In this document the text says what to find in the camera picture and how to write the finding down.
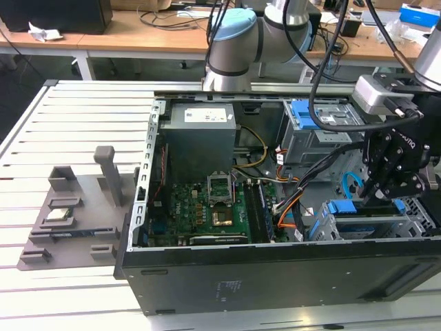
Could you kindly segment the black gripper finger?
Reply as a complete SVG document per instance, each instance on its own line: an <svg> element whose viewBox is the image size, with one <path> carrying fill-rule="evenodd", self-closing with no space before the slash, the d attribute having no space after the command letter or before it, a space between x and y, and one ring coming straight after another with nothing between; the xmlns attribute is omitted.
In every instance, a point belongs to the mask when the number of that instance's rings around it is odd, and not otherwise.
<svg viewBox="0 0 441 331"><path fill-rule="evenodd" d="M423 194L429 188L427 178L418 172L372 172L371 205Z"/></svg>
<svg viewBox="0 0 441 331"><path fill-rule="evenodd" d="M372 132L367 135L363 148L363 163L367 167L368 179L360 193L363 205L380 205L382 198L377 197L377 191L386 189L390 182L397 162L402 156L403 149L393 146L390 133Z"/></svg>

